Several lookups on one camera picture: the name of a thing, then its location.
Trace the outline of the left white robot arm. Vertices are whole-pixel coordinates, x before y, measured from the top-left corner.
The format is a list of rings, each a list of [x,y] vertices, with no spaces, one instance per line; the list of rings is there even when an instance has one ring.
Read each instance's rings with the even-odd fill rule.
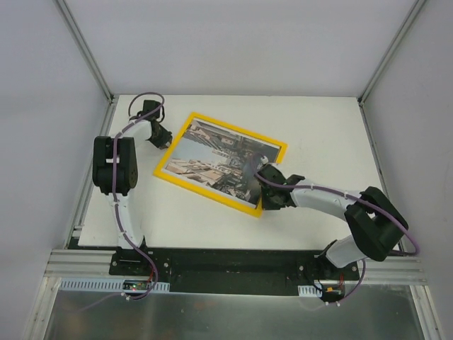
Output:
[[[93,184],[113,211],[121,249],[138,249],[145,243],[142,214],[134,202],[139,182],[137,148],[146,143],[169,148],[173,135],[162,125],[164,118],[162,102],[145,100],[123,129],[113,136],[97,136],[93,142]]]

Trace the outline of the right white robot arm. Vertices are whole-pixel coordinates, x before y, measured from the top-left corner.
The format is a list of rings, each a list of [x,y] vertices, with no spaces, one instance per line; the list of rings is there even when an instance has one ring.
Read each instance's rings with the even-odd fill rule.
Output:
[[[254,173],[264,210],[308,208],[344,221],[350,235],[331,242],[320,255],[319,273],[337,278],[347,265],[363,259],[382,262],[407,235],[408,224],[378,188],[349,193],[293,174],[285,177],[272,164]]]

